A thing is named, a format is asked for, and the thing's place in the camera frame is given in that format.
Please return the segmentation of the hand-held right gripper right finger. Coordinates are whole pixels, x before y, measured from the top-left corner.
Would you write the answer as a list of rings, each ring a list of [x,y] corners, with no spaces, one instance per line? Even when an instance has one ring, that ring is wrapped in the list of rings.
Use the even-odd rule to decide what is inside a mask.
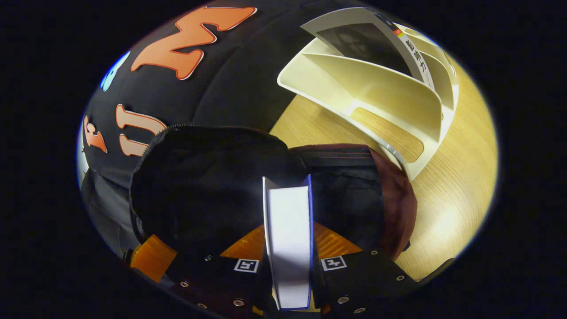
[[[322,316],[375,316],[419,288],[388,254],[362,250],[319,223],[314,241],[312,293]]]

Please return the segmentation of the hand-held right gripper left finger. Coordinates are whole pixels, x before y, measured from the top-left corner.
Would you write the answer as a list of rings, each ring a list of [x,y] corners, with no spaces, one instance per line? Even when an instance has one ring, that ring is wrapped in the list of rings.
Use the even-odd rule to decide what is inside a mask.
[[[268,317],[273,303],[264,227],[258,226],[221,254],[178,253],[171,264],[174,292],[219,317]]]

